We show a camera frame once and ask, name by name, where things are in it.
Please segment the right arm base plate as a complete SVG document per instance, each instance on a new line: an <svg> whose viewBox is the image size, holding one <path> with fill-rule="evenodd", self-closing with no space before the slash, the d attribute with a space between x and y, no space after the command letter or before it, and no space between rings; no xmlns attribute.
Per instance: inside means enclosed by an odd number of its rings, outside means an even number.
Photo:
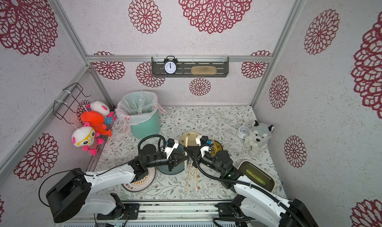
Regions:
<svg viewBox="0 0 382 227"><path fill-rule="evenodd" d="M242 219L245 217L239 206L233 202L219 202L215 205L218 209L218 216L223 219Z"/></svg>

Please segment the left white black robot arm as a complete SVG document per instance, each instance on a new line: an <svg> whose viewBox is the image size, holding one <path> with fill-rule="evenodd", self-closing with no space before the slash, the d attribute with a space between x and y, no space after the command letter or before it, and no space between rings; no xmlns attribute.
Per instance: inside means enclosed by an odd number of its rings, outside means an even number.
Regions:
<svg viewBox="0 0 382 227"><path fill-rule="evenodd" d="M77 214L100 214L109 219L122 215L124 205L114 193L96 197L95 193L111 186L134 183L148 175L151 167L176 167L188 156L172 152L170 155L148 144L127 163L104 172L69 170L47 193L46 199L55 223L63 223Z"/></svg>

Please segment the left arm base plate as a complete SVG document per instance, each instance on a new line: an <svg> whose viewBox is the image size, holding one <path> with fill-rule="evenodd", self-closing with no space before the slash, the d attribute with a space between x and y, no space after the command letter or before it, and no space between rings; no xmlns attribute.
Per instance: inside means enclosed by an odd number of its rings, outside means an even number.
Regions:
<svg viewBox="0 0 382 227"><path fill-rule="evenodd" d="M108 220L137 220L139 214L140 204L127 203L122 206L117 206L108 215L97 214L96 220L108 221Z"/></svg>

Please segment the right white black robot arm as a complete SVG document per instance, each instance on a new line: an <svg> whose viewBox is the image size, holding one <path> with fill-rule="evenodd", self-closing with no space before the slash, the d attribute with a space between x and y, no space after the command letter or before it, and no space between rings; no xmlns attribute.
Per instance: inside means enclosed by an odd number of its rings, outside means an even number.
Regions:
<svg viewBox="0 0 382 227"><path fill-rule="evenodd" d="M268 227L317 227L318 224L306 205L298 200L288 200L264 189L251 181L233 165L228 151L215 156L203 147L185 147L197 169L206 177L221 182L236 193L233 209L239 209L248 219L254 219Z"/></svg>

